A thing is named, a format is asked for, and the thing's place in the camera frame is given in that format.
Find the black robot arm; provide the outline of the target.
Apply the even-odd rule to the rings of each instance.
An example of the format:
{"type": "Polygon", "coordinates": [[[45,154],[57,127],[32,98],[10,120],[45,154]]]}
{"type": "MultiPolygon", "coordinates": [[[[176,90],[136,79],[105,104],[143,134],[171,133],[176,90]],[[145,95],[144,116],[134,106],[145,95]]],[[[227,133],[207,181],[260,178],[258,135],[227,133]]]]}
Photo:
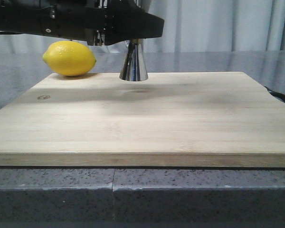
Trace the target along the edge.
{"type": "Polygon", "coordinates": [[[74,39],[90,46],[157,38],[164,20],[133,0],[0,0],[0,31],[74,39]]]}

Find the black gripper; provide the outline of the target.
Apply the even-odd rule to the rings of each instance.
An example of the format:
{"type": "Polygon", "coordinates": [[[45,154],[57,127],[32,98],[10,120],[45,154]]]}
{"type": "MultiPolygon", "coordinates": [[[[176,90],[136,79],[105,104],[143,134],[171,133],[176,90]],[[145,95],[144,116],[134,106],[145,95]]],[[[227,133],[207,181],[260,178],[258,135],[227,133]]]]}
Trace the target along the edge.
{"type": "Polygon", "coordinates": [[[162,36],[164,19],[133,0],[38,0],[41,35],[86,41],[91,46],[162,36]]]}

